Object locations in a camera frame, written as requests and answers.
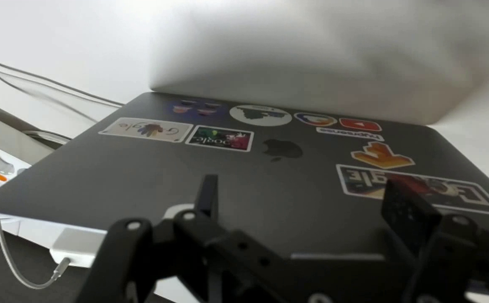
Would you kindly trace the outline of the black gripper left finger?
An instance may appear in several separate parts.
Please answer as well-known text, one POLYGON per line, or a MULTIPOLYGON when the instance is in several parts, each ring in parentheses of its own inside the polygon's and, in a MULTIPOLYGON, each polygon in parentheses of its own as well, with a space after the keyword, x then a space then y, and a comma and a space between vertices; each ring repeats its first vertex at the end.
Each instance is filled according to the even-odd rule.
POLYGON ((219 218, 219 177, 205 176, 195 201, 195 209, 210 220, 219 218))

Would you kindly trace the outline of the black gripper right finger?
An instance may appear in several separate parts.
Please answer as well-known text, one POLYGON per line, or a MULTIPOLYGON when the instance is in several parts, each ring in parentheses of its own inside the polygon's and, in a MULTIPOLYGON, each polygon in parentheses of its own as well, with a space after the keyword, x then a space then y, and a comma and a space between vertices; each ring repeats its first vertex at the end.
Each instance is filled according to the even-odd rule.
POLYGON ((393 236, 419 258, 440 223, 440 213, 429 203, 430 189, 412 177, 390 177, 382 203, 382 218, 393 236))

